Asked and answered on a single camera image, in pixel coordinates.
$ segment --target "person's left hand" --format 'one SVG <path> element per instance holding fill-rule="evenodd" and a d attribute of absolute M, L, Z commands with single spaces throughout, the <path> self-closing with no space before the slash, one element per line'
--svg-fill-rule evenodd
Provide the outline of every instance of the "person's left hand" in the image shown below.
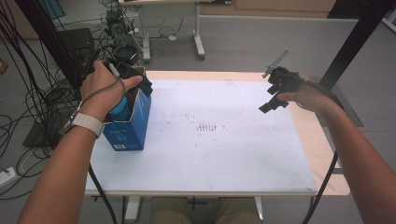
<path fill-rule="evenodd" d="M 84 100 L 90 97 L 94 92 L 103 88 L 105 89 L 84 102 L 79 111 L 83 114 L 103 120 L 108 111 L 116 106 L 124 95 L 125 92 L 122 83 L 125 86 L 125 91 L 128 91 L 139 84 L 143 78 L 141 76 L 136 76 L 117 80 L 103 65 L 102 61 L 95 61 L 93 68 L 94 71 L 82 82 L 80 88 L 82 101 L 84 102 Z"/>

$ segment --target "blue bottle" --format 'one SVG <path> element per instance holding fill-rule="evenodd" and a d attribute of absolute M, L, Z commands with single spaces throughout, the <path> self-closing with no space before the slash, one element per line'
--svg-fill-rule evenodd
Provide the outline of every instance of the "blue bottle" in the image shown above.
<path fill-rule="evenodd" d="M 128 121 L 131 117 L 131 108 L 128 106 L 128 100 L 126 97 L 122 97 L 122 100 L 111 109 L 108 114 L 113 119 L 113 121 Z"/>

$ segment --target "hand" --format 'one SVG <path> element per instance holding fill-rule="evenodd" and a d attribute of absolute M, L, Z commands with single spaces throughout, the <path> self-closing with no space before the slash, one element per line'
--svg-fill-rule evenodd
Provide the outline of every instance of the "hand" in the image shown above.
<path fill-rule="evenodd" d="M 294 101 L 304 109 L 317 112 L 319 114 L 325 113 L 326 110 L 329 109 L 329 106 L 338 106 L 332 101 L 332 99 L 320 91 L 304 84 L 300 86 L 300 89 L 297 92 L 283 92 L 280 93 L 276 99 L 280 101 Z"/>
<path fill-rule="evenodd" d="M 122 83 L 125 86 L 125 91 L 128 91 L 139 84 L 143 78 L 141 76 L 136 76 L 117 81 L 113 74 L 103 65 L 102 61 L 95 61 L 93 68 L 94 71 L 82 82 L 80 88 L 81 99 L 83 101 L 94 92 L 116 83 L 110 88 L 90 97 L 90 99 L 81 106 L 80 112 L 103 120 L 108 111 L 116 106 L 124 95 L 125 92 L 123 91 Z"/>

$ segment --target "forearm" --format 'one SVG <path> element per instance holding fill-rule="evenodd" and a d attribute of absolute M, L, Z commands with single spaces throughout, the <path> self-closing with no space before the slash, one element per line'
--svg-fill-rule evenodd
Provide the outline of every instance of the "forearm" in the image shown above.
<path fill-rule="evenodd" d="M 92 131 L 78 126 L 64 136 L 24 206 L 19 223 L 78 222 L 95 137 Z"/>
<path fill-rule="evenodd" d="M 338 106 L 321 111 L 366 223 L 396 223 L 396 175 Z"/>

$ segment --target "person's left arm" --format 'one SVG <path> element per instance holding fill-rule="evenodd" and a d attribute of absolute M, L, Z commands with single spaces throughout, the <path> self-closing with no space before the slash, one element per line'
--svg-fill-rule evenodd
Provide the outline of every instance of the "person's left arm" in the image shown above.
<path fill-rule="evenodd" d="M 102 62 L 96 61 L 94 69 L 80 89 L 83 101 L 116 81 Z M 142 77 L 123 80 L 125 90 L 141 80 Z M 103 121 L 124 94 L 121 82 L 90 97 L 79 111 Z M 62 138 L 23 207 L 18 223 L 78 223 L 95 139 L 93 131 L 79 126 Z"/>

